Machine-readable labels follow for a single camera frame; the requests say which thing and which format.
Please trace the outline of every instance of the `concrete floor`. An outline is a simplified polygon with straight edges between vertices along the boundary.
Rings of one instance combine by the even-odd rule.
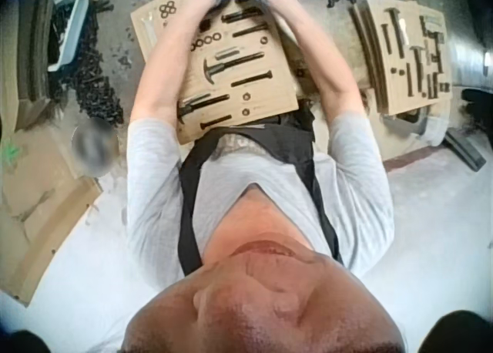
[[[144,66],[129,13],[150,0],[111,1],[115,11],[99,16],[99,50],[128,120]],[[327,10],[326,0],[300,1],[334,37],[359,86],[367,88],[367,66],[347,10],[350,4],[339,2]],[[487,86],[489,79],[482,77],[478,58],[481,46],[471,31],[467,2],[428,0],[428,5],[449,13],[454,84]],[[118,61],[121,56],[127,56],[130,66]],[[457,111],[460,100],[454,105]],[[76,105],[69,107],[73,109],[65,112],[67,119]],[[320,110],[315,113],[321,116]],[[323,125],[322,119],[317,123]],[[372,116],[372,124],[381,149],[391,152],[389,157],[422,146],[413,136],[383,129],[378,116]],[[124,148],[125,126],[119,138]],[[327,138],[319,140],[324,150]],[[473,143],[488,160],[480,173],[472,173],[454,154],[442,150],[389,174],[395,203],[395,242],[363,281],[398,322],[409,352],[416,352],[433,323],[450,311],[468,309],[493,318],[488,247],[493,153],[482,137]],[[105,192],[96,202],[99,210],[89,210],[70,234],[30,307],[24,309],[0,294],[2,319],[9,330],[28,328],[44,338],[53,351],[85,351],[121,332],[128,318],[155,295],[126,253],[124,154],[118,169],[101,181]]]

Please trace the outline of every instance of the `sleeve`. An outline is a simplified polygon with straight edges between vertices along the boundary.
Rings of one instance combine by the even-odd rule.
[[[158,119],[129,126],[127,242],[148,282],[169,286],[176,269],[183,194],[176,132]]]
[[[329,130],[336,186],[330,195],[336,203],[327,215],[334,219],[344,264],[361,276],[383,257],[394,239],[391,192],[370,121],[345,113]]]

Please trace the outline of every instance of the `nose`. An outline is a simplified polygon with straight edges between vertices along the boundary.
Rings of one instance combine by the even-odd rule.
[[[241,322],[258,326],[279,320],[296,324],[303,312],[295,293],[271,290],[246,275],[210,284],[195,294],[193,303],[199,323],[206,324]]]

